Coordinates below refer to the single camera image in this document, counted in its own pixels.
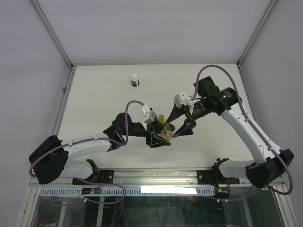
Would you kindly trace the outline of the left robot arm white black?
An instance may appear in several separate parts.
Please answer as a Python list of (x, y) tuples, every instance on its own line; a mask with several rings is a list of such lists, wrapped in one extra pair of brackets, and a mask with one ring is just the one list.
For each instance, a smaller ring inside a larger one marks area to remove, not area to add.
[(93, 160), (80, 161), (80, 157), (117, 150), (125, 146), (130, 137), (144, 137), (150, 148), (170, 146), (171, 143), (159, 135), (163, 127), (157, 118), (143, 125), (133, 122), (129, 114), (120, 113), (110, 127), (86, 139), (61, 140), (52, 135), (29, 156), (29, 174), (40, 184), (49, 184), (58, 178), (81, 178), (95, 183), (99, 179), (99, 168)]

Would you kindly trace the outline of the clear jar orange pills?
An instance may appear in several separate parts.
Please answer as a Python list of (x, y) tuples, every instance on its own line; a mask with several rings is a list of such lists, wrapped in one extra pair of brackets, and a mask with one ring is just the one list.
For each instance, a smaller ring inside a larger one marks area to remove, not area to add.
[(170, 141), (172, 138), (174, 131), (167, 129), (167, 128), (163, 128), (159, 134), (159, 136), (161, 136), (162, 138), (164, 138), (167, 141)]

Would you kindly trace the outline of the clear jar lid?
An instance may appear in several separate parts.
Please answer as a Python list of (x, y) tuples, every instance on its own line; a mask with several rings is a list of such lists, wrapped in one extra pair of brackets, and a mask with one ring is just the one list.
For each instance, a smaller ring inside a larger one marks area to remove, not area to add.
[(173, 133), (175, 131), (175, 129), (176, 129), (175, 126), (173, 124), (171, 124), (171, 123), (167, 123), (165, 125), (165, 131), (167, 133)]

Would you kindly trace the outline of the weekly pill organizer strip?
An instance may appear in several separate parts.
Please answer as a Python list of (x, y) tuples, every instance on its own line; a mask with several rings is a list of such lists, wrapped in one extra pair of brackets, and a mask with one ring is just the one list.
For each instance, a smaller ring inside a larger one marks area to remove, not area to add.
[(166, 125), (165, 116), (163, 114), (159, 114), (158, 119), (162, 125)]

